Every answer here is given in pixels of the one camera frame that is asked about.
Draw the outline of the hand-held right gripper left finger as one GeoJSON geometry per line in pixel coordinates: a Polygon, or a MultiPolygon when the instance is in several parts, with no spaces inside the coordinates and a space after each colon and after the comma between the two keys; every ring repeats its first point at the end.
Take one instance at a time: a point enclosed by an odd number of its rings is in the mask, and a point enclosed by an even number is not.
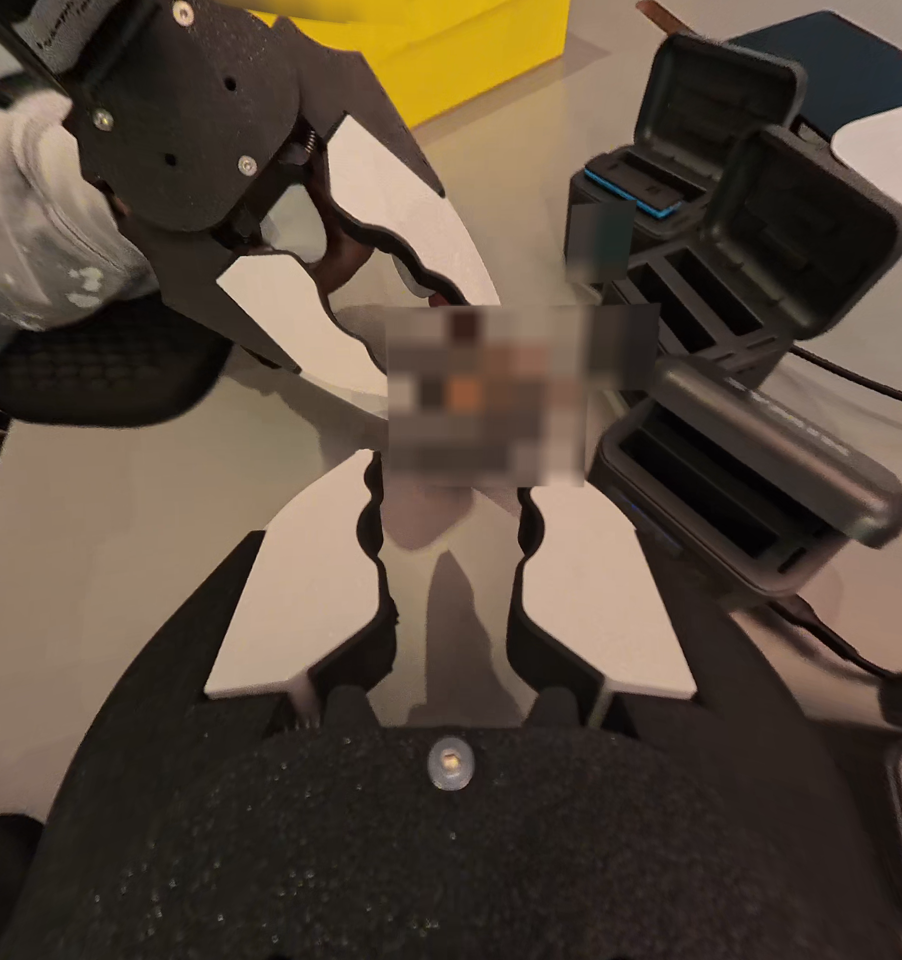
{"type": "Polygon", "coordinates": [[[382,456],[359,450],[265,527],[205,681],[208,698],[373,690],[392,671],[397,608],[383,547],[382,456]]]}

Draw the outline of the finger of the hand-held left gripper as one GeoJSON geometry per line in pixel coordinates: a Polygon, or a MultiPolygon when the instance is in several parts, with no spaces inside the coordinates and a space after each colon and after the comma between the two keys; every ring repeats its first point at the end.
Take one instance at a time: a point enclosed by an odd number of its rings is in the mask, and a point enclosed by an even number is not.
{"type": "Polygon", "coordinates": [[[342,327],[304,263],[278,250],[238,257],[217,286],[314,387],[386,421],[387,378],[369,345],[342,327]]]}
{"type": "Polygon", "coordinates": [[[323,183],[344,230],[392,256],[418,297],[498,306],[497,289],[451,201],[349,114],[317,139],[323,183]]]}

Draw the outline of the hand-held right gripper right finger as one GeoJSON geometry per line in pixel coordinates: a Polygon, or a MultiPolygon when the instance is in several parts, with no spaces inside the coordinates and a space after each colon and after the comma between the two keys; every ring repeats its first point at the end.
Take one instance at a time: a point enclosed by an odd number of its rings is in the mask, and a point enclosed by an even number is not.
{"type": "Polygon", "coordinates": [[[506,656],[521,681],[569,690],[582,724],[602,724],[624,694],[693,702],[697,682],[626,513],[593,486],[518,499],[506,656]]]}

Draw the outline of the yellow plastic bin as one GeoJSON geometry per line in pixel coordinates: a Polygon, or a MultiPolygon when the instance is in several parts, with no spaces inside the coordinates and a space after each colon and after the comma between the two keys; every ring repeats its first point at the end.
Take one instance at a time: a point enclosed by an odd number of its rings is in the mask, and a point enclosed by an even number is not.
{"type": "Polygon", "coordinates": [[[569,1],[237,2],[290,40],[301,81],[387,95],[410,126],[563,55],[569,1]]]}

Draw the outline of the black battery with blue edge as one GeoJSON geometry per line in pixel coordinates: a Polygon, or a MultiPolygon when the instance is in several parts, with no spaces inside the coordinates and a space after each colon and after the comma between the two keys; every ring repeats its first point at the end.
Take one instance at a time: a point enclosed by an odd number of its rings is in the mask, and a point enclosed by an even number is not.
{"type": "Polygon", "coordinates": [[[621,158],[594,162],[584,167],[593,184],[614,196],[633,201],[636,209],[653,219],[670,217],[685,203],[683,193],[621,158]]]}

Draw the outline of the person's left forearm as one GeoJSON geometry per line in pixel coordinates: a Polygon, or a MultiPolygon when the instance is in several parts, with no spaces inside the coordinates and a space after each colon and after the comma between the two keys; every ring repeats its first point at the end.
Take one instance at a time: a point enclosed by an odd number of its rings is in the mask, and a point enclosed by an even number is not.
{"type": "Polygon", "coordinates": [[[81,174],[63,126],[70,108],[50,90],[0,108],[0,324],[59,329],[158,290],[108,200],[81,174]]]}

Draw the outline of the person's left hand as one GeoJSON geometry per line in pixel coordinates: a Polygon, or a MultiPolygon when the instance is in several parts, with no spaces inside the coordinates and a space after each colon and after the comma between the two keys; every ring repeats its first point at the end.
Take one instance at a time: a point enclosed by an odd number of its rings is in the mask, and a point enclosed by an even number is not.
{"type": "Polygon", "coordinates": [[[329,297],[343,287],[373,255],[373,247],[362,244],[345,230],[322,182],[313,178],[305,188],[325,232],[324,256],[310,267],[318,290],[329,297]]]}

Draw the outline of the dark rounded object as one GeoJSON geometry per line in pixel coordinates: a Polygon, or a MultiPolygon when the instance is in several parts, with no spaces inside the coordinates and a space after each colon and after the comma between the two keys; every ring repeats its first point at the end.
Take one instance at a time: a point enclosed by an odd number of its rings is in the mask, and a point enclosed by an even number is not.
{"type": "Polygon", "coordinates": [[[157,294],[116,301],[0,351],[0,411],[40,426],[141,428],[185,414],[215,386],[233,343],[157,294]]]}

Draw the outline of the dark blue panel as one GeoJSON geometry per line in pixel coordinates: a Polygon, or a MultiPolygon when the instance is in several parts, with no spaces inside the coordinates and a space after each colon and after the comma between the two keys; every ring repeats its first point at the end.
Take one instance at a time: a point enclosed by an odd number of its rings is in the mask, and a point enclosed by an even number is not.
{"type": "Polygon", "coordinates": [[[847,124],[902,107],[902,49],[830,10],[819,10],[730,39],[800,64],[804,102],[793,121],[824,140],[847,124]]]}

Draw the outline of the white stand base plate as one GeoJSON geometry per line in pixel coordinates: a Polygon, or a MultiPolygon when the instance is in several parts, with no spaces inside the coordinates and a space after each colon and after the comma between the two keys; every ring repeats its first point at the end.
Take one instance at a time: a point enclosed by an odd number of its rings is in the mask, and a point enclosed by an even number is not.
{"type": "Polygon", "coordinates": [[[831,150],[902,205],[902,106],[843,126],[834,134],[831,150]]]}

